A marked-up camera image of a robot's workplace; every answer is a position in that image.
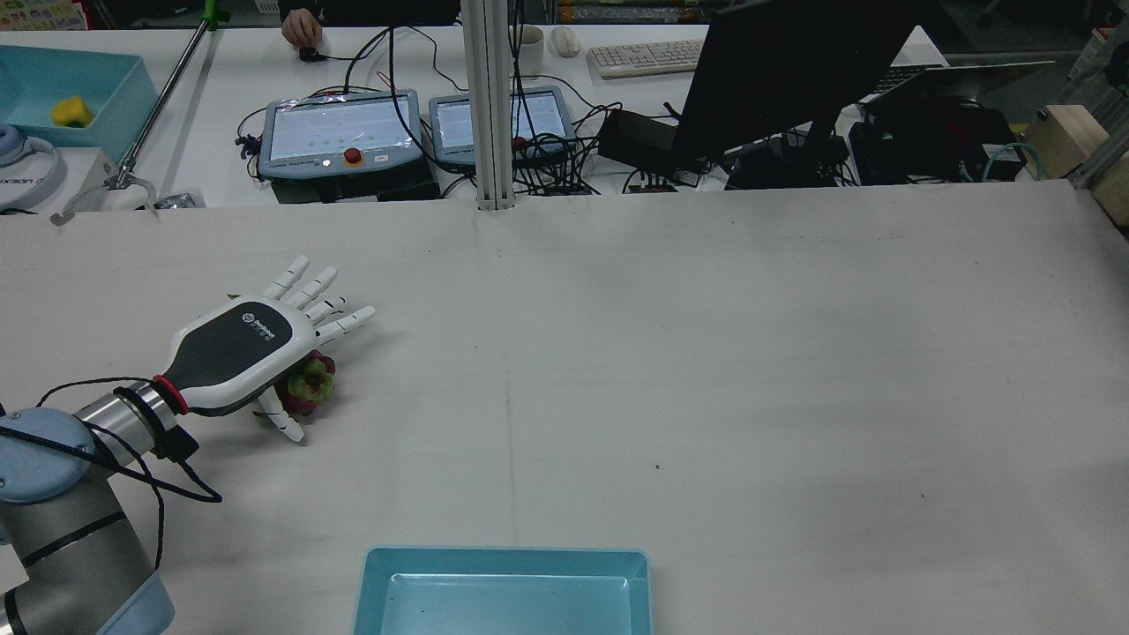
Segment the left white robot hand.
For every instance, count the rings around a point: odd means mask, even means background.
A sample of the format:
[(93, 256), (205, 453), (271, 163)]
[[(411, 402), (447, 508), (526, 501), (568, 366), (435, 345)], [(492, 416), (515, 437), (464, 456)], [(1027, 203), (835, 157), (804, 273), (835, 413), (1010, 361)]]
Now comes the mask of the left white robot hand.
[(295, 258), (262, 293), (238, 295), (174, 334), (169, 366), (154, 377), (174, 414), (219, 417), (254, 403), (285, 437), (303, 441), (305, 430), (286, 414), (277, 383), (310, 351), (376, 314), (364, 306), (344, 315), (344, 298), (322, 298), (336, 278), (334, 266), (294, 290), (307, 266), (307, 256)]

